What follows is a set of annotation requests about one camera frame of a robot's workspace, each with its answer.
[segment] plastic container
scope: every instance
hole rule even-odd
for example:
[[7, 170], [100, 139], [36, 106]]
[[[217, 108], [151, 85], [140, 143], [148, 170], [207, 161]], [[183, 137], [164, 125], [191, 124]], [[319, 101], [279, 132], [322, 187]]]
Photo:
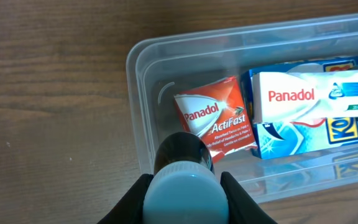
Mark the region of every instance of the plastic container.
[[[358, 55], [358, 14], [175, 35], [138, 43], [127, 58], [132, 124], [142, 173], [159, 144], [182, 131], [173, 95], [272, 63]], [[358, 182], [358, 144], [260, 160], [239, 151], [215, 164], [257, 202]]]

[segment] yellow logo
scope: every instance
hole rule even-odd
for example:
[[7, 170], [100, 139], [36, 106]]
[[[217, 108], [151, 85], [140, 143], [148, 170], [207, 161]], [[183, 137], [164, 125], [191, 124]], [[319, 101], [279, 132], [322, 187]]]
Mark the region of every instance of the yellow logo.
[[350, 162], [336, 164], [334, 166], [335, 176], [337, 179], [342, 179], [346, 177], [354, 177], [358, 175], [358, 151], [353, 153], [348, 153], [343, 156], [337, 156], [333, 158], [333, 162], [341, 162], [352, 159]]
[[330, 144], [358, 140], [355, 118], [327, 118], [326, 124]]
[[353, 67], [352, 62], [324, 65], [325, 72], [346, 71]]

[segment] brown wooden surface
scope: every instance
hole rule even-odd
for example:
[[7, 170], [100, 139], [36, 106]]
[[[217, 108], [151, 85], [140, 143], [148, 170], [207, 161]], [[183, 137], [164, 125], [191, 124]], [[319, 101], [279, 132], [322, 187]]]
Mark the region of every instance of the brown wooden surface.
[[[128, 51], [161, 35], [358, 12], [355, 0], [0, 0], [0, 223], [96, 223], [140, 171]], [[262, 205], [358, 223], [358, 184]]]

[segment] clear plastic box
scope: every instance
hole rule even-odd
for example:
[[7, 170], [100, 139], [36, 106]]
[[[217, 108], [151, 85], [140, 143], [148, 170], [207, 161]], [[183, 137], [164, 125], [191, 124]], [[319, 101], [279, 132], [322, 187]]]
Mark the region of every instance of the clear plastic box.
[[[127, 79], [142, 173], [155, 152], [182, 131], [173, 95], [260, 65], [358, 55], [358, 14], [174, 35], [138, 43], [127, 58]], [[358, 144], [261, 160], [239, 151], [215, 164], [229, 171], [257, 202], [358, 182]]]

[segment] white bottle cap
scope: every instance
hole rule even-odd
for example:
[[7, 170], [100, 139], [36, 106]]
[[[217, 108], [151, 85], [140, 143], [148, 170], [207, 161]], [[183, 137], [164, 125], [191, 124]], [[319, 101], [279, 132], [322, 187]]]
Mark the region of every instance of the white bottle cap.
[[150, 183], [143, 205], [145, 224], [227, 224], [229, 206], [215, 175], [196, 162], [173, 162]]

